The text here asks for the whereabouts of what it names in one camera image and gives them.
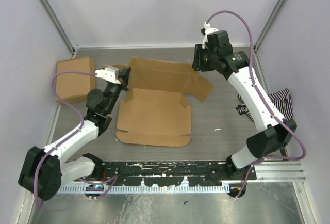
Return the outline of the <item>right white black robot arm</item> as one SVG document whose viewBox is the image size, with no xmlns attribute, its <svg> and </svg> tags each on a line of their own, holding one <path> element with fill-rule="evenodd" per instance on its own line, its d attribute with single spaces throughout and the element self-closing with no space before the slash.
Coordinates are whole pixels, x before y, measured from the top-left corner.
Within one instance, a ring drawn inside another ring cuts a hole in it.
<svg viewBox="0 0 330 224">
<path fill-rule="evenodd" d="M 228 33 L 216 28 L 203 28 L 203 42 L 195 45 L 194 71 L 214 71 L 222 74 L 237 90 L 254 120 L 257 134 L 246 140 L 246 145 L 226 159 L 227 175 L 238 180 L 253 162 L 284 148 L 295 131 L 296 122 L 287 119 L 271 102 L 257 79 L 254 69 L 249 67 L 248 55 L 234 52 Z"/>
</svg>

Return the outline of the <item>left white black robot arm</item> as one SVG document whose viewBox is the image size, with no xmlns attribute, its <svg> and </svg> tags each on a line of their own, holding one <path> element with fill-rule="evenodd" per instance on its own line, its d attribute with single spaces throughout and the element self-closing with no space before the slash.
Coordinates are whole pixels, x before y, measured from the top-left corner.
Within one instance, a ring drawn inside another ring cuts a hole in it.
<svg viewBox="0 0 330 224">
<path fill-rule="evenodd" d="M 62 185 L 88 177 L 98 181 L 104 177 L 103 161 L 90 154 L 69 161 L 87 143 L 101 136 L 109 127 L 111 113 L 122 91 L 128 91 L 130 67 L 100 68 L 92 76 L 104 80 L 104 90 L 92 89 L 87 94 L 85 116 L 70 132 L 43 148 L 27 151 L 18 184 L 32 193 L 35 199 L 50 200 Z"/>
</svg>

